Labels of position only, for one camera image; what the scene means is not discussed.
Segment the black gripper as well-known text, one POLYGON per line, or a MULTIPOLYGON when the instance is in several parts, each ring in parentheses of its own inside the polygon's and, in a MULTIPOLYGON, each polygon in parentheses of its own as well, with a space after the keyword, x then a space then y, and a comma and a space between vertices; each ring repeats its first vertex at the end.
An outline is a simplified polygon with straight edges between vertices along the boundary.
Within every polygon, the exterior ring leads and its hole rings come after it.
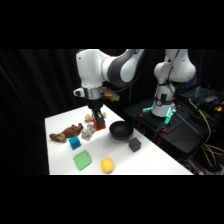
MULTIPOLYGON (((103 100, 102 99, 88 100, 87 106, 92 110, 94 114, 100 113, 100 109, 103 107, 103 100)), ((99 114, 99 122, 104 123, 105 118, 106 118, 105 112, 99 114)), ((98 130, 98 124, 94 115, 92 115, 92 122, 95 130, 98 130)))

